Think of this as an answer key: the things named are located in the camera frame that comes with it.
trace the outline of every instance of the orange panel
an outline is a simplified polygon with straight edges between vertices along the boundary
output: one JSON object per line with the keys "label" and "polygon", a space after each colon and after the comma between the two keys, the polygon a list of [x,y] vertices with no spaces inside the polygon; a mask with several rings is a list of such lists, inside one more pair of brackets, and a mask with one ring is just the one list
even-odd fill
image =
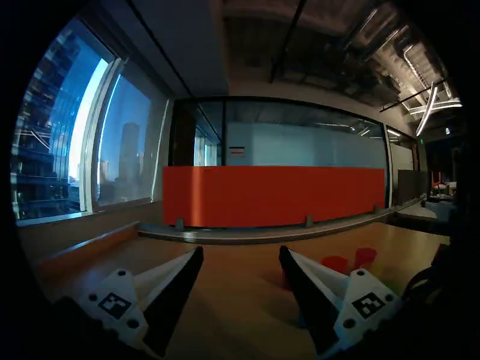
{"label": "orange panel", "polygon": [[169,166],[163,221],[186,226],[257,227],[331,220],[385,203],[383,169],[314,166]]}

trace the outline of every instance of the window sill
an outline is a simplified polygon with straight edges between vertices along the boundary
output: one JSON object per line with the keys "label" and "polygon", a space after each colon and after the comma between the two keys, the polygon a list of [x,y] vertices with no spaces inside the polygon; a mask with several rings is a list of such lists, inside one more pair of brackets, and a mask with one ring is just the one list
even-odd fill
{"label": "window sill", "polygon": [[118,211],[131,209],[137,206],[142,206],[142,205],[155,203],[155,202],[158,202],[158,201],[151,201],[151,200],[145,201],[143,199],[140,199],[140,200],[134,200],[131,202],[118,203],[114,205],[105,206],[95,212],[81,211],[81,212],[74,212],[72,214],[64,214],[64,215],[57,215],[57,216],[51,216],[51,217],[17,220],[16,225],[18,227],[28,227],[28,226],[35,226],[35,225],[41,225],[41,224],[55,224],[61,221],[68,221],[68,220],[73,220],[78,218],[89,217],[89,216],[112,214]]}

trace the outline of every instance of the skyscraper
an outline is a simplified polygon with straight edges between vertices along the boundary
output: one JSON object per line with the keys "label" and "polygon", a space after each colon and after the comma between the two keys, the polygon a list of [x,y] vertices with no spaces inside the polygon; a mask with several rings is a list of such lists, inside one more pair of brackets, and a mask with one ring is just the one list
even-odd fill
{"label": "skyscraper", "polygon": [[70,189],[68,156],[76,116],[100,61],[67,25],[40,61],[23,98],[11,153],[12,205],[17,219],[80,210]]}
{"label": "skyscraper", "polygon": [[118,178],[125,182],[136,182],[140,175],[139,161],[140,126],[132,122],[124,125],[120,145]]}

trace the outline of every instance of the glass building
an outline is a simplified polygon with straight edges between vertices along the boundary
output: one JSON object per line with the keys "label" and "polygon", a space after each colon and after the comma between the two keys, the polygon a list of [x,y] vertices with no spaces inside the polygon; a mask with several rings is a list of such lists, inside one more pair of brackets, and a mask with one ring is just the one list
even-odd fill
{"label": "glass building", "polygon": [[100,81],[107,63],[77,36],[75,25],[70,23],[50,45],[23,98],[10,170],[18,220],[82,210],[78,137],[83,132],[78,128],[85,126],[88,111],[81,105],[86,96],[93,97],[89,84]]}

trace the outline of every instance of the desk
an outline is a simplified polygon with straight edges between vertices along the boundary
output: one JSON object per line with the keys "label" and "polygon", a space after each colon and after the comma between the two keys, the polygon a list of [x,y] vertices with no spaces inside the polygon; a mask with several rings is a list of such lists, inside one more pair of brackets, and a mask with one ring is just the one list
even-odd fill
{"label": "desk", "polygon": [[[428,267],[448,238],[382,223],[316,239],[283,243],[311,259],[353,260],[359,247],[375,248],[371,272],[403,289]],[[205,260],[167,349],[169,359],[313,359],[298,306],[281,286],[281,244],[205,245]],[[80,269],[43,284],[48,298],[78,296],[116,268],[138,274],[193,249],[193,244],[134,238]]]}

